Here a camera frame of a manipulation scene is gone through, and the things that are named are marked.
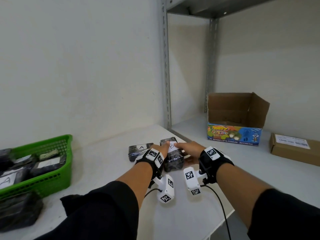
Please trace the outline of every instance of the open cardboard box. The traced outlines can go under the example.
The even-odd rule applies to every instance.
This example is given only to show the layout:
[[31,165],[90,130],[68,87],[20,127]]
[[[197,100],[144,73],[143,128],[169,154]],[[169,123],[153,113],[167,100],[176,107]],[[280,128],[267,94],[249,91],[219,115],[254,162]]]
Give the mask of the open cardboard box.
[[208,95],[208,140],[259,145],[270,103],[252,93]]

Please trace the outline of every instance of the brown cardboard package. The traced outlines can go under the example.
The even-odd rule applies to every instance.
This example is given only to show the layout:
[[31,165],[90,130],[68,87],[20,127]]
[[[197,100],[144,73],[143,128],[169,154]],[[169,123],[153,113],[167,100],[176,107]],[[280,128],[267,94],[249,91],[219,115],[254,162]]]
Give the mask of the brown cardboard package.
[[271,133],[269,146],[273,155],[320,166],[320,141]]
[[254,92],[210,93],[207,139],[259,145],[269,106]]

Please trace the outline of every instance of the barcode label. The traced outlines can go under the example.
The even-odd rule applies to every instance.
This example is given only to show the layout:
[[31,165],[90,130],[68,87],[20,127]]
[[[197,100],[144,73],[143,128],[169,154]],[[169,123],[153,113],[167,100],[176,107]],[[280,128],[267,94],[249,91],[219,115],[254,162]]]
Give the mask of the barcode label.
[[308,142],[304,139],[299,139],[290,136],[275,135],[275,140],[278,143],[310,149]]

